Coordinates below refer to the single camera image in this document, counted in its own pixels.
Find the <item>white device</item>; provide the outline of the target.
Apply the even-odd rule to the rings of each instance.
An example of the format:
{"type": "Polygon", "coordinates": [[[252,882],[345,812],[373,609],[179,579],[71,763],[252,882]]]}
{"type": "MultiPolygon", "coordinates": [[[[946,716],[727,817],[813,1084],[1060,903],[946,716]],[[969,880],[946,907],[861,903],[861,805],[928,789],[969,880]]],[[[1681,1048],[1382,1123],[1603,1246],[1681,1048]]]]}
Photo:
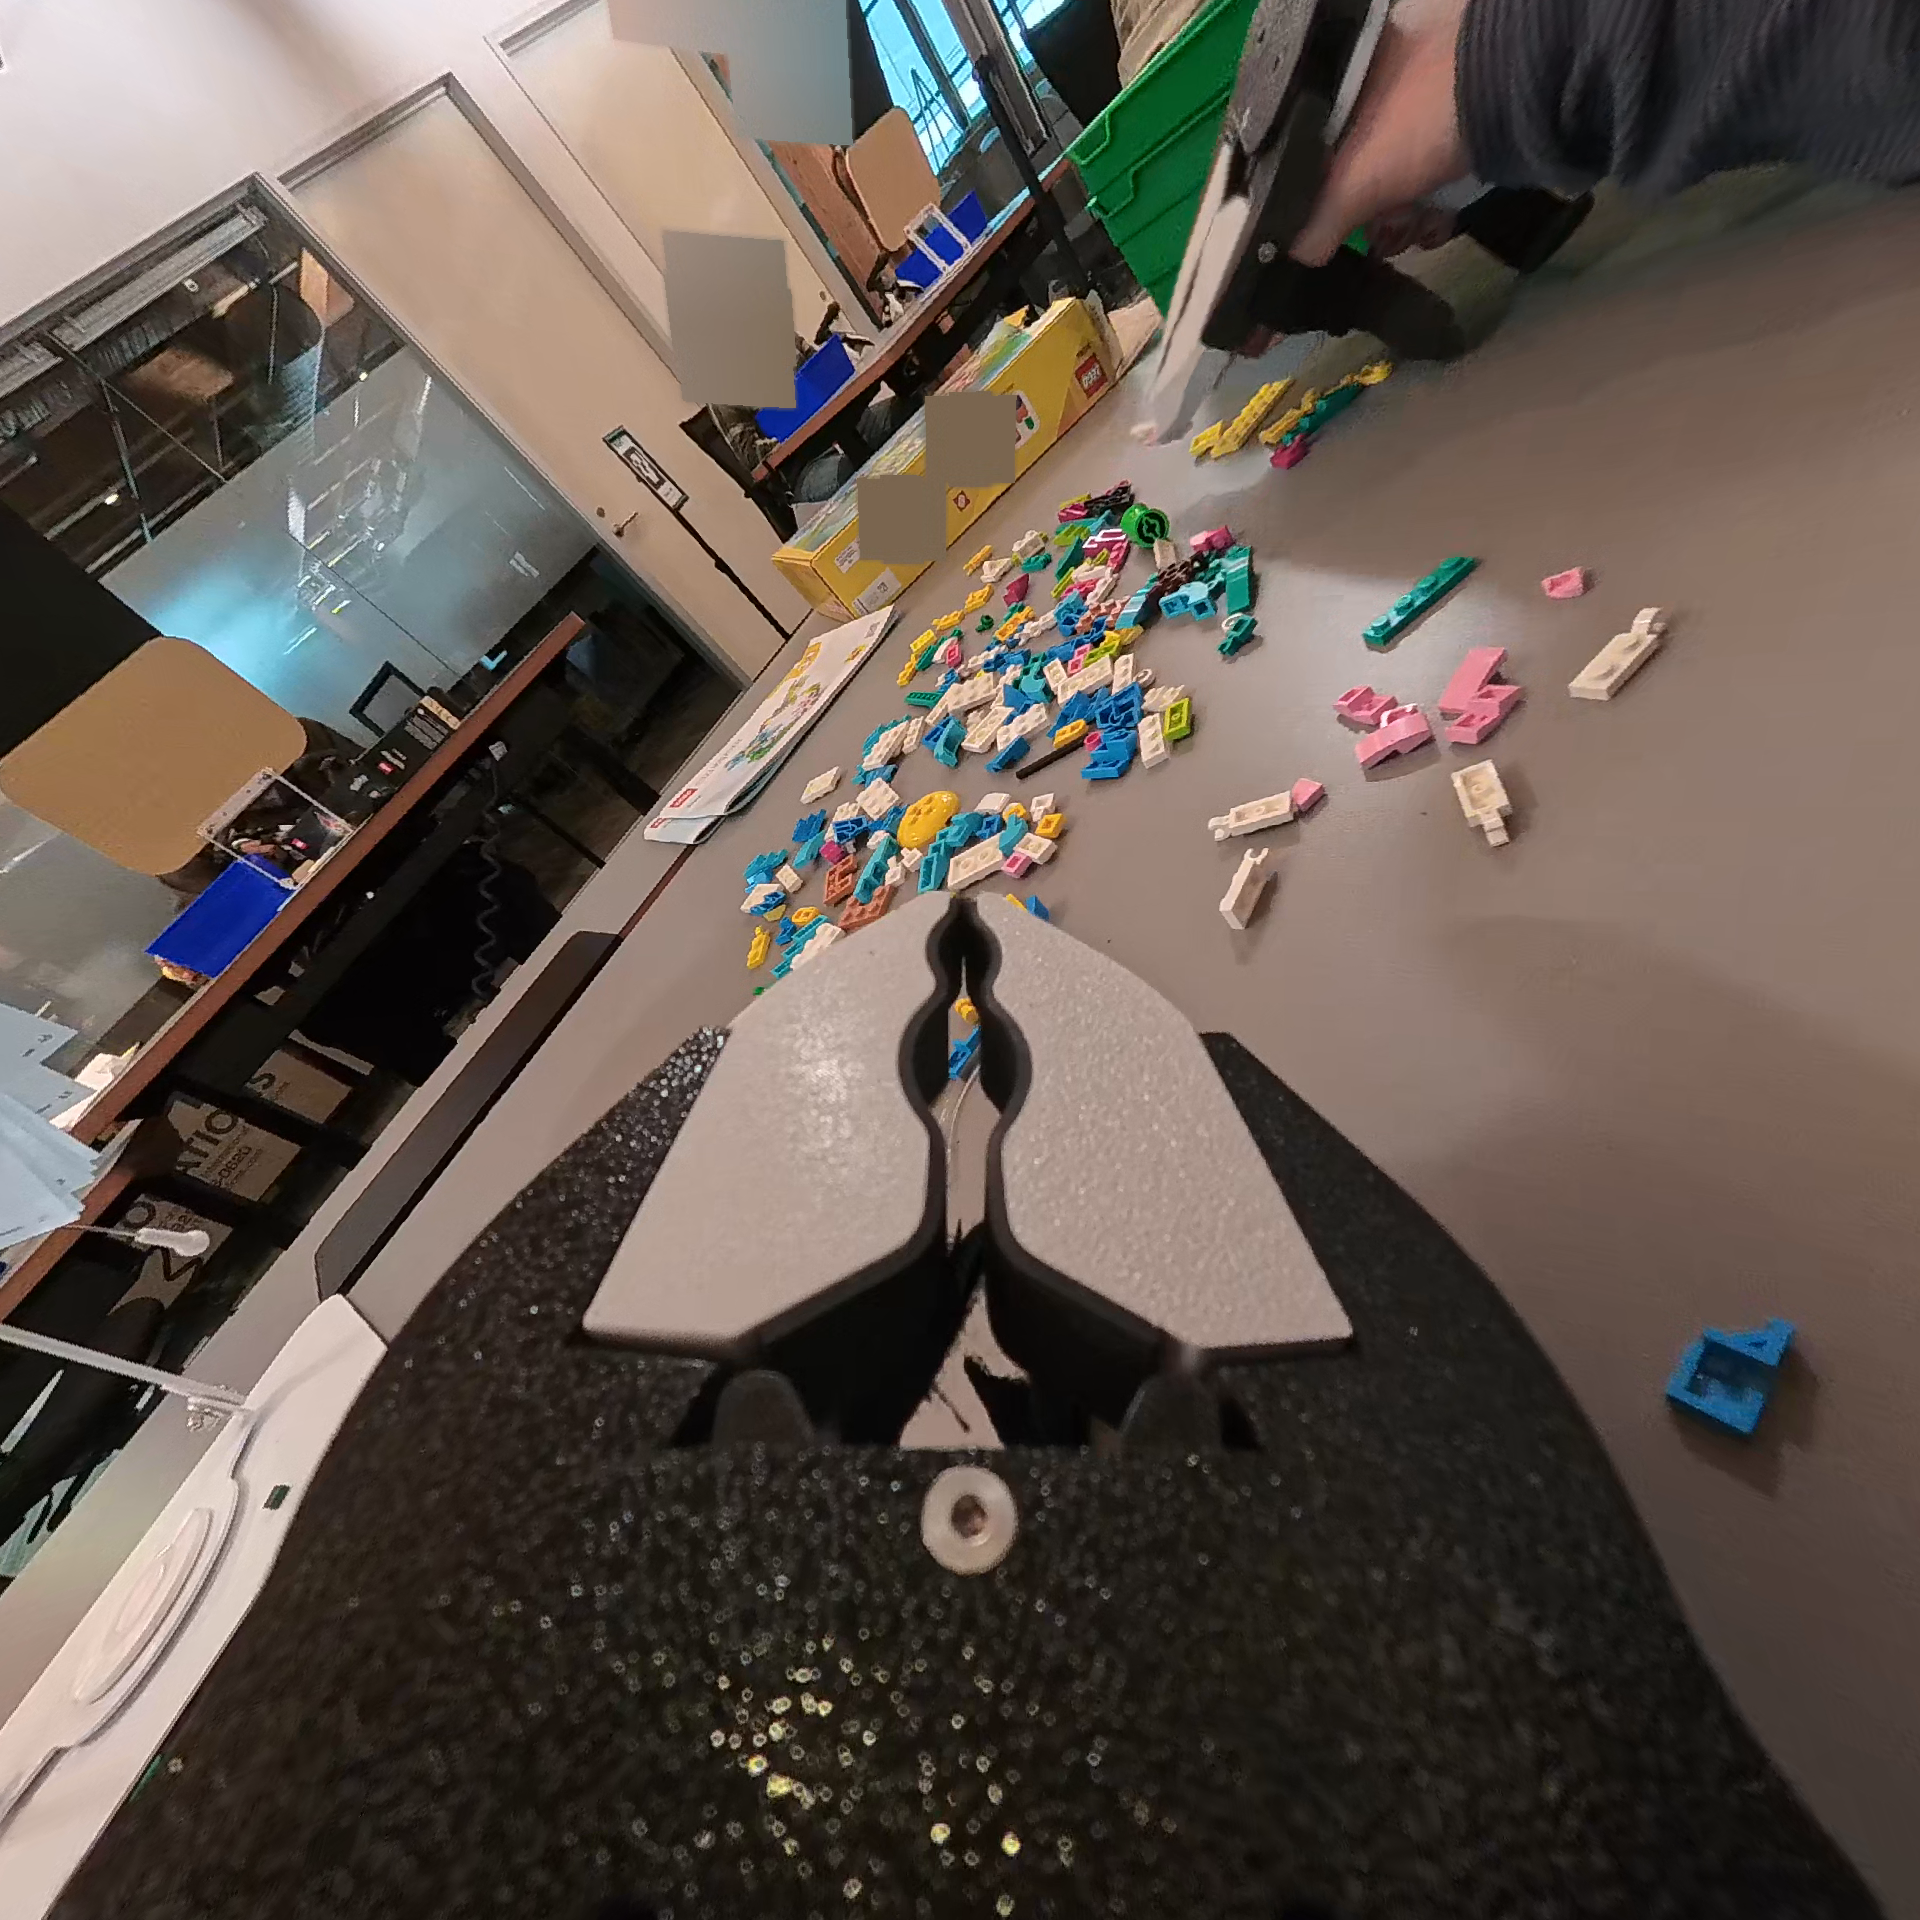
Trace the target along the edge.
{"type": "Polygon", "coordinates": [[[132,1792],[252,1607],[385,1351],[345,1296],[326,1298],[219,1425],[4,1726],[4,1878],[60,1886],[132,1792]]]}

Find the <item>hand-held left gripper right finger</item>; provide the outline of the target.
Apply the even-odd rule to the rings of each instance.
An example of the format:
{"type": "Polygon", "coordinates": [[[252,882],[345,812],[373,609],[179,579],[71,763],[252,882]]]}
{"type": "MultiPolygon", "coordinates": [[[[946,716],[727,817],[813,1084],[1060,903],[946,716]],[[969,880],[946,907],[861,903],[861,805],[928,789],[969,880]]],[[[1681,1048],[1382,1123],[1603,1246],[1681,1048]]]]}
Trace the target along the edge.
{"type": "Polygon", "coordinates": [[[1187,1015],[1003,898],[971,917],[1012,1303],[1064,1308],[1127,1357],[1345,1345],[1351,1321],[1187,1015]]]}

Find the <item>green plastic crate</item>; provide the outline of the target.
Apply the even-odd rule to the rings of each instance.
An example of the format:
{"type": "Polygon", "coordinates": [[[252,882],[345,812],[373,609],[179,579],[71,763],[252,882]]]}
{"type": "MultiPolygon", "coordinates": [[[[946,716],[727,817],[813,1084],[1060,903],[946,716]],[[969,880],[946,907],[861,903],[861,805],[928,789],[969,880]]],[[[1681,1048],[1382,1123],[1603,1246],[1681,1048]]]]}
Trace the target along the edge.
{"type": "Polygon", "coordinates": [[[1201,4],[1069,146],[1088,204],[1164,315],[1261,4],[1201,4]]]}

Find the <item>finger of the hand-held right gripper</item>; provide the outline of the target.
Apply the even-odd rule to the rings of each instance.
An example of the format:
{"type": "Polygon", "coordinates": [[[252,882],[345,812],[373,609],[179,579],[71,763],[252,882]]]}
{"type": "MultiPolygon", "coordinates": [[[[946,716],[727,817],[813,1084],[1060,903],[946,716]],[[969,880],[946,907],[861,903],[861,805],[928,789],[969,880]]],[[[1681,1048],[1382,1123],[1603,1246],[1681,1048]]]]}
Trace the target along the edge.
{"type": "Polygon", "coordinates": [[[1258,329],[1262,277],[1279,263],[1279,153],[1220,150],[1187,238],[1138,408],[1136,438],[1171,442],[1258,329]]]}

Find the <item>person's right forearm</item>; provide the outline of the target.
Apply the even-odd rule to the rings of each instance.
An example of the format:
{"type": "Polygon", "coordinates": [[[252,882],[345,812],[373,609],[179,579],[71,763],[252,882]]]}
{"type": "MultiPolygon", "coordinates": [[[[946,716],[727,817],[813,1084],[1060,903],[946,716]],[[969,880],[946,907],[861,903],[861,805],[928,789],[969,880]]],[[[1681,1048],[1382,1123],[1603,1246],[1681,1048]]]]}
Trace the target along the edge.
{"type": "Polygon", "coordinates": [[[1455,100],[1477,177],[1668,195],[1795,164],[1917,177],[1913,2],[1470,2],[1455,100]]]}

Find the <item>white lego hinge plate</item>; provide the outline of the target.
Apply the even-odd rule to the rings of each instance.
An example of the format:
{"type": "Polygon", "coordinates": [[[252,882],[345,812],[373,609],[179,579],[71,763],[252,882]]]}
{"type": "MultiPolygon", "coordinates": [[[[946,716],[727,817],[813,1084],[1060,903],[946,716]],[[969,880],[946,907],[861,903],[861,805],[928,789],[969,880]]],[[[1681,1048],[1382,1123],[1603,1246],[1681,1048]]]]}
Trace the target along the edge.
{"type": "Polygon", "coordinates": [[[1630,684],[1666,637],[1666,610],[1641,609],[1630,625],[1613,634],[1592,659],[1572,677],[1568,693],[1581,702],[1613,702],[1630,684]]]}

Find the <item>large pile of lego pieces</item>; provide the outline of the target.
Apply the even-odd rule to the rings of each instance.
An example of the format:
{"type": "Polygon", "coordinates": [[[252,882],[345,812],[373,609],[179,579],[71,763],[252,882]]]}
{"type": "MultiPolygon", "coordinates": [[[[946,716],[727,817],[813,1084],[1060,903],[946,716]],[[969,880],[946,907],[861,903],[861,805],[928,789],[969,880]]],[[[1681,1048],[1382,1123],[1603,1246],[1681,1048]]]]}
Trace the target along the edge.
{"type": "Polygon", "coordinates": [[[1175,537],[1121,481],[1060,505],[1053,528],[986,545],[960,609],[918,633],[900,708],[856,763],[802,784],[783,843],[746,861],[744,962],[788,975],[909,894],[1031,875],[1060,849],[1064,769],[1121,780],[1191,731],[1190,692],[1141,661],[1157,621],[1221,616],[1215,648],[1255,637],[1255,550],[1228,524],[1175,537]]]}

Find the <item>stack of pale papers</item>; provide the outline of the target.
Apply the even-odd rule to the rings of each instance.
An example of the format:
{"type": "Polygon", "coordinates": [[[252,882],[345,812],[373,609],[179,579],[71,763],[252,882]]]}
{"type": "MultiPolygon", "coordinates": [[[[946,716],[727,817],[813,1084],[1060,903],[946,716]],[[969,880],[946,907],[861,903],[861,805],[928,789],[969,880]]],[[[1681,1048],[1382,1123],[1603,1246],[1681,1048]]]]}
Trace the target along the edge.
{"type": "Polygon", "coordinates": [[[1,1247],[80,1220],[99,1171],[93,1147],[56,1120],[89,1090],[54,1070],[51,1055],[75,1033],[58,1021],[1,1003],[1,1247]]]}

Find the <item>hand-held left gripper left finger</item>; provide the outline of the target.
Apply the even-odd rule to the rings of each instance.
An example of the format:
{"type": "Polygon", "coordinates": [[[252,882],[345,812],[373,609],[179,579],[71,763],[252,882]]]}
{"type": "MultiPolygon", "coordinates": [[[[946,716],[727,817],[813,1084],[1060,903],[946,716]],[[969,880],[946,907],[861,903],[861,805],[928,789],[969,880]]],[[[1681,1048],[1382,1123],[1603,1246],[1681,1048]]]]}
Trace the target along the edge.
{"type": "Polygon", "coordinates": [[[593,1296],[593,1338],[744,1362],[890,1304],[944,1258],[942,943],[954,899],[916,896],[811,943],[730,1026],[593,1296]]]}

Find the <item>pink lego wedge plate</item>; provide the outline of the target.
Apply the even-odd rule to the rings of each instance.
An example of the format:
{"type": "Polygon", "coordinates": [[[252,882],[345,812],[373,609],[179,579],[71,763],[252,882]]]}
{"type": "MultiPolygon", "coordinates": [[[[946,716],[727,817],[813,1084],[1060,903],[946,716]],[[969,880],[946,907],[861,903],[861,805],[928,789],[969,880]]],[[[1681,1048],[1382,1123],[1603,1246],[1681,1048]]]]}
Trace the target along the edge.
{"type": "Polygon", "coordinates": [[[1504,663],[1504,646],[1480,645],[1455,667],[1439,696],[1439,711],[1446,722],[1443,739],[1448,744],[1482,744],[1523,702],[1523,685],[1504,675],[1504,663]]]}

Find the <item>blue lego wedge piece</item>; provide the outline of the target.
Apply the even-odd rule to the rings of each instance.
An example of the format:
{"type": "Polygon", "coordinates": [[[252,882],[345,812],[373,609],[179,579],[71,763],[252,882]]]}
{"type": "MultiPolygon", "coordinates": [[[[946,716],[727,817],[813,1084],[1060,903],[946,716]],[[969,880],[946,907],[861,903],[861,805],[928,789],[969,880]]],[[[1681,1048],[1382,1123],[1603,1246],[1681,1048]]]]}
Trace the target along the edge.
{"type": "Polygon", "coordinates": [[[1793,1336],[1795,1324],[1785,1316],[1752,1329],[1699,1330],[1666,1377],[1666,1405],[1749,1439],[1778,1388],[1793,1336]]]}

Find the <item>long teal lego plate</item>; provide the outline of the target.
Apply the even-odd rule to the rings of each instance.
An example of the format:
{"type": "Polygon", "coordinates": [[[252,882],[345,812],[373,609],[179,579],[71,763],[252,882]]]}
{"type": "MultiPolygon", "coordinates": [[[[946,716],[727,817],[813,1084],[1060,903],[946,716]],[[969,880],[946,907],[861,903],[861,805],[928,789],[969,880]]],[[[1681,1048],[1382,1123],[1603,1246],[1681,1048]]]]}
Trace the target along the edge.
{"type": "Polygon", "coordinates": [[[1478,560],[1470,553],[1452,553],[1439,563],[1362,628],[1363,645],[1372,651],[1382,651],[1397,643],[1404,630],[1425,618],[1429,610],[1470,579],[1477,566],[1478,560]]]}

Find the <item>blue storage bin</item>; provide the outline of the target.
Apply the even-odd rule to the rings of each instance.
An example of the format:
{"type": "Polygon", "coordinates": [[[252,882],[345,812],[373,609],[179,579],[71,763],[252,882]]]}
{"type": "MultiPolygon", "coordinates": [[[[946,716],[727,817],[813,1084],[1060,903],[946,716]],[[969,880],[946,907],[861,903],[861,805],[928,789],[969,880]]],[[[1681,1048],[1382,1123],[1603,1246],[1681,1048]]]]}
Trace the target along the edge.
{"type": "Polygon", "coordinates": [[[916,292],[928,290],[986,243],[987,230],[990,216],[974,191],[944,208],[927,206],[909,234],[907,252],[894,264],[897,282],[916,292]]]}
{"type": "Polygon", "coordinates": [[[149,958],[196,976],[215,976],[293,899],[296,882],[242,856],[220,868],[145,946],[149,958]]]}
{"type": "Polygon", "coordinates": [[[788,407],[757,411],[762,437],[783,441],[838,397],[856,375],[856,358],[845,336],[829,332],[794,369],[794,400],[788,407]]]}

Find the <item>wooden workbench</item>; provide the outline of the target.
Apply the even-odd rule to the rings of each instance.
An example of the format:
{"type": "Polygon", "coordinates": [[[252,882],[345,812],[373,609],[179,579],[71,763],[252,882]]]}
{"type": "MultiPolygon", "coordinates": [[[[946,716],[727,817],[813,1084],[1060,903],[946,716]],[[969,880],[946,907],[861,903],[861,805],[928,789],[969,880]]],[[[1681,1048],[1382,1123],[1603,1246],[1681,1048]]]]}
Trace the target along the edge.
{"type": "Polygon", "coordinates": [[[952,269],[925,289],[909,315],[890,325],[851,380],[802,417],[792,433],[751,468],[746,494],[768,513],[783,467],[835,445],[853,461],[865,458],[874,441],[859,418],[882,381],[899,397],[921,397],[928,381],[963,351],[979,323],[990,323],[1020,303],[1020,289],[1041,280],[1040,259],[1047,246],[1036,199],[1021,191],[993,216],[984,238],[952,269]]]}

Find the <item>small cluster of lego bricks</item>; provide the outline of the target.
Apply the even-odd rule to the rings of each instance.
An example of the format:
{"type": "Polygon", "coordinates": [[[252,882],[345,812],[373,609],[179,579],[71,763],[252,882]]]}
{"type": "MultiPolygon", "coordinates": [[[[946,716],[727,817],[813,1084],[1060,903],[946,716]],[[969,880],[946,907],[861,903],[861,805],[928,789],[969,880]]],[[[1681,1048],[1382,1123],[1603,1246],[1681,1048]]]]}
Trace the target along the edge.
{"type": "Polygon", "coordinates": [[[1196,433],[1187,452],[1196,461],[1221,461],[1258,442],[1268,448],[1273,467],[1293,467],[1309,454],[1312,441],[1330,421],[1394,372],[1395,362],[1375,358],[1334,378],[1324,387],[1301,387],[1293,378],[1265,381],[1231,418],[1196,433]]]}

